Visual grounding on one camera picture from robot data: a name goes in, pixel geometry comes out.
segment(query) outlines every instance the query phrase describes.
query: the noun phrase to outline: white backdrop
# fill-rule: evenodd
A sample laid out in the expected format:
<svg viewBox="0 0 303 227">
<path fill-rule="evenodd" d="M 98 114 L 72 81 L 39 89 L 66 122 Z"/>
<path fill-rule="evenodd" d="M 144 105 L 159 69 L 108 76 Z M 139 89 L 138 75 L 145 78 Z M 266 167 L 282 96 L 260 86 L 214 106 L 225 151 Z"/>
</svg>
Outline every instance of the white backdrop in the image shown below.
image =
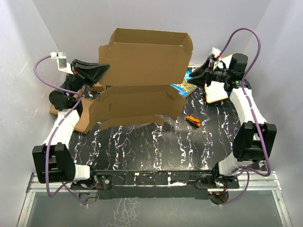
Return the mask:
<svg viewBox="0 0 303 227">
<path fill-rule="evenodd" d="M 270 0 L 33 0 L 59 49 L 70 61 L 97 62 L 98 47 L 117 27 L 187 32 L 194 43 L 191 63 L 201 64 L 213 46 L 223 48 L 241 26 L 256 28 Z M 243 52 L 242 33 L 226 54 Z"/>
<path fill-rule="evenodd" d="M 270 156 L 283 190 L 283 197 L 295 226 L 302 226 L 303 196 L 303 2 L 275 0 L 262 18 L 257 33 L 262 48 L 248 80 L 261 113 L 277 126 Z M 256 53 L 252 38 L 245 54 Z"/>
<path fill-rule="evenodd" d="M 51 89 L 36 79 L 34 63 L 57 51 L 33 2 L 0 1 L 0 226 L 16 226 L 32 172 L 32 149 L 49 134 Z M 55 84 L 64 80 L 56 63 L 38 68 Z"/>
</svg>

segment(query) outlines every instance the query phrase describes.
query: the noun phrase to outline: open cardboard box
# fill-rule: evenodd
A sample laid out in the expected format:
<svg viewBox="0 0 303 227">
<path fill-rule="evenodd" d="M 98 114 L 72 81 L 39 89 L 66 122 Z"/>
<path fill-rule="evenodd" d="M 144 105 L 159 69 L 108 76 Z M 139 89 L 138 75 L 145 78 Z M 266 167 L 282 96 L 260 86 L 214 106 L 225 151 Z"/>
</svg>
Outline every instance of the open cardboard box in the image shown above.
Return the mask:
<svg viewBox="0 0 303 227">
<path fill-rule="evenodd" d="M 113 86 L 95 101 L 82 99 L 75 130 L 87 133 L 142 123 L 164 124 L 159 114 L 176 120 L 186 99 L 170 84 L 183 81 L 193 50 L 187 33 L 117 28 L 99 48 L 99 64 L 109 64 L 99 84 Z"/>
<path fill-rule="evenodd" d="M 100 83 L 95 84 L 93 87 L 89 87 L 89 91 L 105 91 L 106 85 Z"/>
</svg>

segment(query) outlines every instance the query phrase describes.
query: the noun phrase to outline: small orange tool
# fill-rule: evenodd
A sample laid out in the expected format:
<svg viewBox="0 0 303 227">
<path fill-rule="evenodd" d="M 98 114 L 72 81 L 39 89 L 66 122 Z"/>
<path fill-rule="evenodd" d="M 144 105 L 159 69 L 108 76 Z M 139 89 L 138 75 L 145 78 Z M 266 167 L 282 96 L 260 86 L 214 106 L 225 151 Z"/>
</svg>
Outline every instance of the small orange tool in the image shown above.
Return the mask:
<svg viewBox="0 0 303 227">
<path fill-rule="evenodd" d="M 192 116 L 186 116 L 186 120 L 189 121 L 189 122 L 192 122 L 193 124 L 195 124 L 197 127 L 200 127 L 201 124 L 200 124 L 200 120 L 197 119 L 197 118 L 194 118 Z"/>
</svg>

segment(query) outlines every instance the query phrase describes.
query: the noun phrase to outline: marble tabletop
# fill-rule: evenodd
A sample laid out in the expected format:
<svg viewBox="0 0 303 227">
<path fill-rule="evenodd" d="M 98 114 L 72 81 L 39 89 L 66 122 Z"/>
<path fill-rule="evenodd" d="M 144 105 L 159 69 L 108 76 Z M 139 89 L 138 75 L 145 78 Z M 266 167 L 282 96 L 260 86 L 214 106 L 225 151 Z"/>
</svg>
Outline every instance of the marble tabletop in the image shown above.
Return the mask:
<svg viewBox="0 0 303 227">
<path fill-rule="evenodd" d="M 98 124 L 87 135 L 74 132 L 69 151 L 77 164 L 96 170 L 210 170 L 232 151 L 240 121 L 229 99 L 208 105 L 197 88 L 187 97 L 178 119 L 168 116 L 163 126 L 154 123 L 112 127 L 100 131 Z M 95 99 L 100 92 L 84 89 Z M 191 115 L 201 127 L 186 122 Z"/>
</svg>

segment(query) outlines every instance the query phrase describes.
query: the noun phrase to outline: metal bar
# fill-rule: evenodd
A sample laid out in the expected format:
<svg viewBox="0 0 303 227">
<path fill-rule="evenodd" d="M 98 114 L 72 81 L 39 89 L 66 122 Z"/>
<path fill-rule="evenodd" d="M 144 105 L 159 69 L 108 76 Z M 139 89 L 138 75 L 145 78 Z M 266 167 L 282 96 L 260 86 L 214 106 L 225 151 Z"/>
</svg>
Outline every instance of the metal bar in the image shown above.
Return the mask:
<svg viewBox="0 0 303 227">
<path fill-rule="evenodd" d="M 35 194 L 36 194 L 35 192 L 27 192 L 17 227 L 27 226 L 28 218 L 29 218 L 31 209 L 33 207 L 34 199 L 35 199 Z"/>
<path fill-rule="evenodd" d="M 244 189 L 247 183 L 247 174 L 243 173 L 238 177 L 240 187 L 238 189 L 229 189 L 229 191 L 241 191 Z M 50 191 L 54 192 L 61 186 L 61 183 L 50 183 Z M 277 179 L 276 173 L 272 172 L 269 177 L 262 177 L 256 173 L 250 174 L 250 184 L 248 191 L 272 191 L 272 190 L 281 190 L 280 183 Z M 38 181 L 37 175 L 33 174 L 27 189 L 28 192 L 45 192 L 45 184 L 41 184 Z M 73 190 L 74 192 L 95 192 L 95 190 Z M 208 191 L 216 192 L 221 191 L 221 189 L 212 188 Z M 67 192 L 65 188 L 61 189 L 61 192 Z"/>
<path fill-rule="evenodd" d="M 292 227 L 281 191 L 272 191 L 283 227 Z"/>
</svg>

